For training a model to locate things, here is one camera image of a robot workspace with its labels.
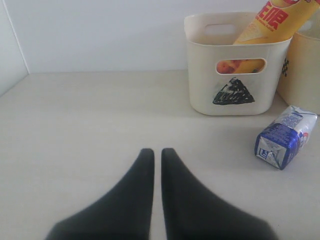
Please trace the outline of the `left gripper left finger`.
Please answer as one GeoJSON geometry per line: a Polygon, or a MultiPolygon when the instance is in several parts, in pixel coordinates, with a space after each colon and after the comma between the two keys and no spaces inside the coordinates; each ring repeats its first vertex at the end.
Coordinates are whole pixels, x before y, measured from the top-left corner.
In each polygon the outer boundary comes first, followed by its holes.
{"type": "Polygon", "coordinates": [[[143,148],[121,180],[104,196],[56,223],[48,240],[148,240],[155,181],[155,154],[143,148]]]}

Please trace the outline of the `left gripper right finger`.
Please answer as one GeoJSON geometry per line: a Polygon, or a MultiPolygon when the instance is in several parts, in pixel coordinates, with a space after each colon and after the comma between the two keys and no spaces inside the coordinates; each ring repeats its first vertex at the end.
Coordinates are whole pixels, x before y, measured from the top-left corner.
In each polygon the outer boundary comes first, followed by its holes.
{"type": "Polygon", "coordinates": [[[161,152],[161,195],[169,240],[275,240],[264,220],[205,187],[173,148],[161,152]]]}

